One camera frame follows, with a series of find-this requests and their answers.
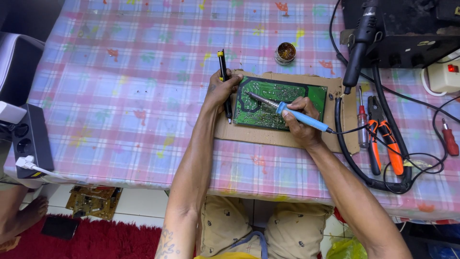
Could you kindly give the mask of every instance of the smartphone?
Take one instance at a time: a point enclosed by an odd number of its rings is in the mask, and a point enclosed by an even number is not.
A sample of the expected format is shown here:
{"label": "smartphone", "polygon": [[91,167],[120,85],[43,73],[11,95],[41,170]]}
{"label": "smartphone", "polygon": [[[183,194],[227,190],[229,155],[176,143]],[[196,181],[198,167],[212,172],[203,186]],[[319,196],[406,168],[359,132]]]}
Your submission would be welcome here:
{"label": "smartphone", "polygon": [[41,233],[64,240],[70,240],[74,236],[78,224],[78,220],[75,219],[48,216],[41,229]]}

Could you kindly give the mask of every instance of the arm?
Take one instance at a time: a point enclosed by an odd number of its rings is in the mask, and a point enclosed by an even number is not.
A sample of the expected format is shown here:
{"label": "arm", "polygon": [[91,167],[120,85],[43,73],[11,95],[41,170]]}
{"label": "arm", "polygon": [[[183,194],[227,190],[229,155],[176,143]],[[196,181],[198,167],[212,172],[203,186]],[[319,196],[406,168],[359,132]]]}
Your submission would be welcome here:
{"label": "arm", "polygon": [[219,80],[220,70],[211,76],[206,98],[193,128],[184,157],[172,180],[165,221],[155,259],[192,258],[196,226],[213,165],[214,128],[222,104],[242,79],[231,75],[226,82]]}
{"label": "arm", "polygon": [[[318,111],[308,97],[287,106],[312,118],[319,118]],[[321,133],[299,123],[287,111],[283,117],[294,138],[315,161],[332,200],[368,253],[379,259],[412,258],[403,237],[372,193],[338,160],[321,139]]]}

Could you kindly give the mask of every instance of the tablecloth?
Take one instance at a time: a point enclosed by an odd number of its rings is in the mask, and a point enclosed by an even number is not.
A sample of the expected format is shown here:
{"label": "tablecloth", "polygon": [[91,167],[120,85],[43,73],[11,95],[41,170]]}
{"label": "tablecloth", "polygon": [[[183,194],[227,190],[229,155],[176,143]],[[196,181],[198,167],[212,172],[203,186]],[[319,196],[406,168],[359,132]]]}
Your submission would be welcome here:
{"label": "tablecloth", "polygon": [[[328,35],[334,4],[335,0],[67,0],[46,42],[28,100],[44,109],[55,172],[90,183],[168,189],[209,77],[219,68],[217,51],[225,49],[231,69],[341,77],[345,68]],[[343,29],[339,7],[333,26],[337,44]],[[297,48],[294,62],[287,66],[274,61],[274,50],[282,42]],[[347,53],[344,46],[340,49]],[[453,98],[427,95],[419,73],[381,70],[382,83],[437,106]],[[360,85],[365,100],[375,94],[372,84]],[[431,128],[434,111],[389,93],[386,97],[408,150],[441,157]],[[460,116],[458,102],[446,110]],[[460,140],[459,125],[446,121]],[[383,146],[379,149],[386,152]],[[342,154],[337,157],[345,161]],[[209,193],[332,204],[305,150],[215,140],[213,159]],[[366,151],[353,159],[374,177]],[[434,162],[421,156],[413,159]],[[381,160],[388,163],[386,155]],[[459,165],[459,158],[449,157],[442,173],[423,174],[404,195],[371,191],[389,214],[398,216],[395,221],[460,221]],[[5,170],[15,171],[12,150]],[[397,179],[389,174],[388,181]]]}

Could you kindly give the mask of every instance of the red rug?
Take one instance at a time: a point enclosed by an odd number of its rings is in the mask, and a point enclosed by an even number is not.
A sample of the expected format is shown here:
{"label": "red rug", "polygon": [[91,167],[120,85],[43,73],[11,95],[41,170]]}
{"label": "red rug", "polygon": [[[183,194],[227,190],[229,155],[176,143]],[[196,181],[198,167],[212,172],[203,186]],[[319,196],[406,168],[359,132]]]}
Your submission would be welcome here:
{"label": "red rug", "polygon": [[150,259],[155,257],[161,228],[80,219],[70,241],[40,234],[45,217],[23,232],[16,248],[0,259]]}

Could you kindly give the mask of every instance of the tattoo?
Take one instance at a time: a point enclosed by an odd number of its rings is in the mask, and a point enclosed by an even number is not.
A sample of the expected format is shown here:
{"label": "tattoo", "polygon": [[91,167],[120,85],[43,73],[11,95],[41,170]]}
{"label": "tattoo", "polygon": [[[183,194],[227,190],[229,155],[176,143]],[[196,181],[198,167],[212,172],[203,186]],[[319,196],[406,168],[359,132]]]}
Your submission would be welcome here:
{"label": "tattoo", "polygon": [[166,228],[166,225],[163,225],[163,230],[161,231],[160,241],[158,242],[158,248],[156,250],[155,259],[167,259],[168,254],[174,252],[175,244],[172,244],[173,233]]}
{"label": "tattoo", "polygon": [[215,89],[216,87],[217,87],[217,86],[216,86],[215,84],[212,84],[212,85],[209,87],[208,92],[210,93],[210,92],[214,91],[214,89]]}

